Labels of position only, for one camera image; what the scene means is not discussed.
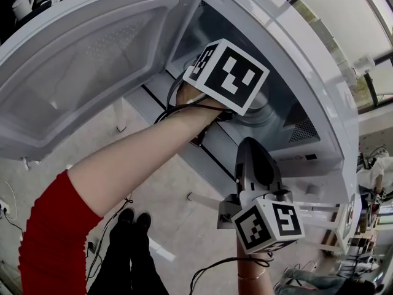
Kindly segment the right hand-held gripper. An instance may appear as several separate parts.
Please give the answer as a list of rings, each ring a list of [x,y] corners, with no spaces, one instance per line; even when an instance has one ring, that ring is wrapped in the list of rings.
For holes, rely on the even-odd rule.
[[[272,253],[305,237],[299,206],[282,190],[276,162],[251,137],[238,146],[235,178],[238,195],[219,203],[217,228],[234,229],[246,254]],[[255,182],[268,191],[254,190]]]

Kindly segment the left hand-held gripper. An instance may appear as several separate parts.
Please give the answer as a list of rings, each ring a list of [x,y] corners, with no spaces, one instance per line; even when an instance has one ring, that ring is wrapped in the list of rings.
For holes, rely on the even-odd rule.
[[[183,80],[240,116],[251,107],[270,70],[226,39],[209,43]]]

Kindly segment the person's left hand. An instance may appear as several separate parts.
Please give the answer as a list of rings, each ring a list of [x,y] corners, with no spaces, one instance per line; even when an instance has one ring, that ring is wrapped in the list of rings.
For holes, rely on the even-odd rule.
[[[180,114],[202,117],[211,123],[226,107],[215,99],[201,95],[203,92],[183,81],[176,93],[176,106],[189,105],[181,109]]]

